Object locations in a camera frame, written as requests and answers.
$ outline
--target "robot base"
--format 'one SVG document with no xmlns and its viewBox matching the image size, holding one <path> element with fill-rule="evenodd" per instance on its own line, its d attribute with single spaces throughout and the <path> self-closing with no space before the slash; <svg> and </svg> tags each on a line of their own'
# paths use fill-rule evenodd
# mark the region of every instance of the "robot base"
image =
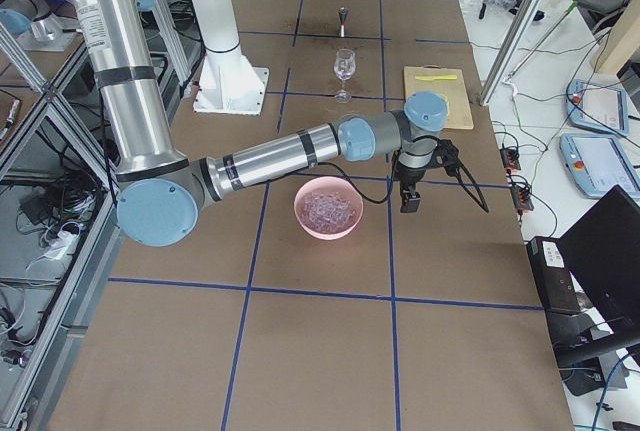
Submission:
<svg viewBox="0 0 640 431">
<path fill-rule="evenodd" d="M 56 16 L 56 18 L 65 29 L 75 29 L 79 27 L 77 19 L 64 18 L 61 16 Z M 67 50 L 69 45 L 76 39 L 76 36 L 78 36 L 78 33 L 67 32 L 62 33 L 53 41 L 38 41 L 29 29 L 18 36 L 17 41 L 25 51 L 62 53 Z"/>
<path fill-rule="evenodd" d="M 256 76 L 262 81 L 267 89 L 267 81 L 269 80 L 269 68 L 253 68 Z M 257 116 L 262 111 L 262 103 L 264 101 L 266 91 L 250 90 L 239 99 L 230 99 L 226 103 L 223 102 L 223 96 L 220 88 L 205 89 L 200 88 L 193 109 L 197 113 L 225 113 L 225 114 L 244 114 L 249 116 Z"/>
</svg>

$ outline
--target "metal stand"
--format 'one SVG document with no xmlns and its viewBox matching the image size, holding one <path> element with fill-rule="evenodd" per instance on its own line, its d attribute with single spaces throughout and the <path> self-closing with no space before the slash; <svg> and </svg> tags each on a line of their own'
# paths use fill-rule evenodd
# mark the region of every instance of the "metal stand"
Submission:
<svg viewBox="0 0 640 431">
<path fill-rule="evenodd" d="M 538 9 L 538 3 L 540 3 L 540 0 L 524 0 L 522 2 L 522 6 L 518 10 L 513 24 L 511 24 L 509 28 L 504 44 L 498 52 L 498 56 L 491 67 L 491 71 L 489 71 L 489 76 L 480 94 L 480 103 L 483 106 L 491 101 L 493 93 L 495 93 L 496 88 L 502 81 L 507 71 L 507 66 L 509 66 L 513 55 L 518 49 L 520 40 L 533 20 L 533 16 Z"/>
<path fill-rule="evenodd" d="M 231 0 L 192 0 L 207 49 L 194 109 L 260 114 L 269 70 L 243 56 Z"/>
<path fill-rule="evenodd" d="M 0 47 L 2 47 L 9 61 L 24 76 L 31 89 L 37 93 L 42 93 L 47 84 L 47 79 L 2 23 L 0 23 Z"/>
<path fill-rule="evenodd" d="M 164 44 L 167 47 L 167 52 L 173 63 L 178 80 L 180 84 L 183 85 L 185 81 L 189 79 L 191 70 L 187 56 L 184 53 L 184 48 L 180 42 L 180 36 L 174 28 L 173 18 L 171 17 L 171 10 L 169 9 L 167 0 L 156 0 L 156 5 L 153 7 L 152 12 L 158 24 L 160 36 L 162 36 Z"/>
</svg>

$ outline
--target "yellow object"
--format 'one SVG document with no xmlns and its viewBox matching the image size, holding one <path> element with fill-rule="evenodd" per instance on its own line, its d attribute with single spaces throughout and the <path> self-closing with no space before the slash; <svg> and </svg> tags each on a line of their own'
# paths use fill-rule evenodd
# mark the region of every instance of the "yellow object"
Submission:
<svg viewBox="0 0 640 431">
<path fill-rule="evenodd" d="M 473 129 L 471 106 L 469 106 L 469 97 L 462 71 L 459 69 L 405 66 L 405 98 L 418 91 L 431 91 L 446 99 L 449 111 L 445 128 Z"/>
<path fill-rule="evenodd" d="M 458 77 L 455 74 L 443 74 L 440 76 L 416 76 L 415 79 L 417 79 L 418 81 L 454 81 L 458 79 Z"/>
</svg>

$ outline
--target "wooden table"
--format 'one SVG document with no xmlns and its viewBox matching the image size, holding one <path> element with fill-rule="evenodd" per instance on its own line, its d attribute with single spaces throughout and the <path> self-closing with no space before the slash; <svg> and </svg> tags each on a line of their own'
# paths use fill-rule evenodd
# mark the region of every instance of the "wooden table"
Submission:
<svg viewBox="0 0 640 431">
<path fill-rule="evenodd" d="M 400 108 L 404 66 L 461 68 L 479 90 L 457 0 L 234 6 L 244 53 L 270 68 L 268 95 L 259 117 L 184 100 L 173 134 L 191 159 Z M 340 47 L 356 51 L 349 105 L 332 98 Z M 401 215 L 394 193 L 323 242 L 293 215 L 300 175 L 226 197 L 174 246 L 127 241 L 49 429 L 572 429 L 490 117 L 472 112 L 473 131 L 444 134 L 490 214 L 433 171 L 417 214 Z M 384 158 L 338 162 L 384 195 Z"/>
</svg>

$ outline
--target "silver arm segment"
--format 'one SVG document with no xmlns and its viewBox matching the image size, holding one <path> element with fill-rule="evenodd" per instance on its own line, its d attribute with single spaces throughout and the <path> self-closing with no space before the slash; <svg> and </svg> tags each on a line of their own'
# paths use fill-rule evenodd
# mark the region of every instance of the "silver arm segment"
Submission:
<svg viewBox="0 0 640 431">
<path fill-rule="evenodd" d="M 407 100 L 404 111 L 351 116 L 190 164 L 171 139 L 136 0 L 68 1 L 76 8 L 120 151 L 119 224 L 143 244 L 173 244 L 193 229 L 200 209 L 227 193 L 340 154 L 360 161 L 400 150 L 396 171 L 415 184 L 436 146 L 432 139 L 418 138 L 444 127 L 444 100 L 419 93 Z"/>
</svg>

